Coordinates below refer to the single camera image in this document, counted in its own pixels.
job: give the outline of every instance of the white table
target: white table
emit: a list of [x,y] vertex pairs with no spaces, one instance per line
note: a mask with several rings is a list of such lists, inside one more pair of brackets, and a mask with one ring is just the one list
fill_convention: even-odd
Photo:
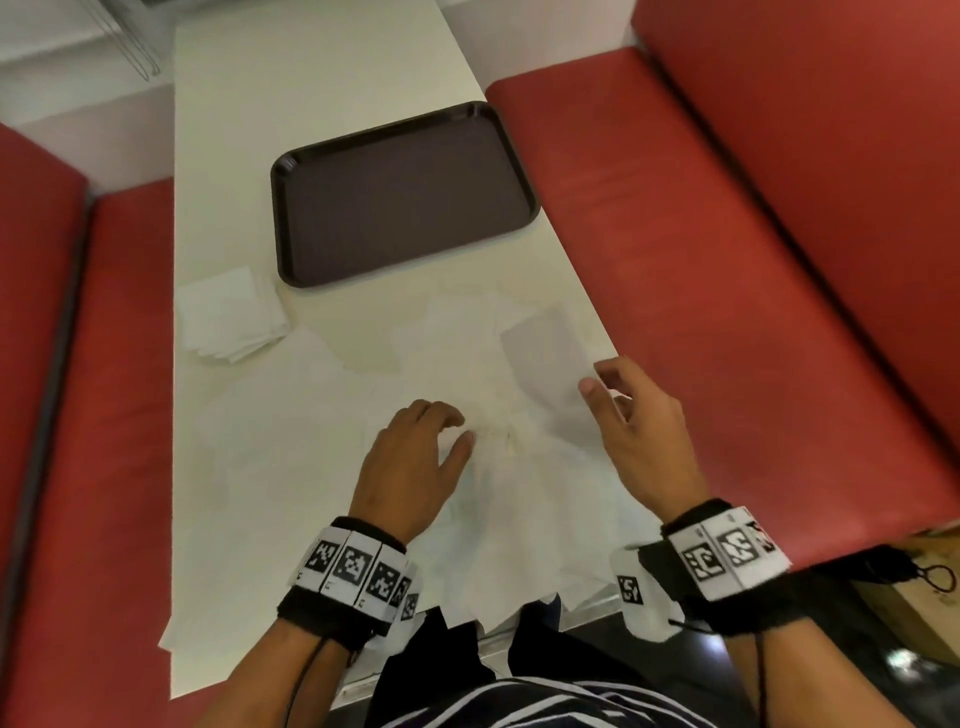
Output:
[[[269,170],[284,152],[483,98],[434,0],[254,1],[188,18],[176,45],[176,284],[240,265],[276,278]],[[521,231],[380,275],[315,292],[280,287],[293,323],[360,371],[388,369],[391,328],[444,291],[499,290],[537,308],[563,302],[591,352],[613,351],[544,213]],[[175,611],[178,573],[196,556],[185,534],[225,497],[210,487],[210,453],[193,423],[248,366],[176,348]],[[317,459],[319,467],[322,445]],[[257,617],[216,654],[193,653],[173,625],[174,695],[226,678],[273,618],[287,570],[234,605]]]

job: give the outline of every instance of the brown tray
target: brown tray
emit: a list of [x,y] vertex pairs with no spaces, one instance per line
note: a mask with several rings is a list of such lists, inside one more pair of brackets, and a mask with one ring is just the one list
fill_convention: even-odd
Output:
[[295,149],[270,180],[276,267],[298,288],[515,231],[540,211],[482,101]]

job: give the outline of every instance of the wrist strap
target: wrist strap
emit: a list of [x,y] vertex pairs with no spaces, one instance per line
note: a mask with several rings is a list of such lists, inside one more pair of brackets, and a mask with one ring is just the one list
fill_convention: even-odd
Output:
[[347,649],[361,649],[417,609],[418,595],[407,594],[416,566],[405,551],[375,526],[339,518],[307,549],[277,615]]
[[636,549],[639,563],[692,618],[733,636],[804,616],[787,573],[790,560],[746,508],[715,498]]

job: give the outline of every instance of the red leather upholstery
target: red leather upholstery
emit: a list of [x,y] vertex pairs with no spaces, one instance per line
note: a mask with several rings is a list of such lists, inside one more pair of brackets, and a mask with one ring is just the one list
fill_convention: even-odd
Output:
[[170,615],[173,220],[169,180],[94,210],[9,728],[186,725],[195,713],[169,702],[156,646]]
[[640,0],[635,27],[960,447],[960,4]]
[[498,82],[607,331],[798,566],[960,516],[960,482],[632,48]]
[[84,211],[83,175],[0,125],[0,573]]

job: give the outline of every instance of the black and white striped shirt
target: black and white striped shirt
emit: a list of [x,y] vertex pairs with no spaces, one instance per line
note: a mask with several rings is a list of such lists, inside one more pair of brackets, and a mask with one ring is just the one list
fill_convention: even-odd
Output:
[[716,728],[675,700],[621,683],[498,680],[382,728]]

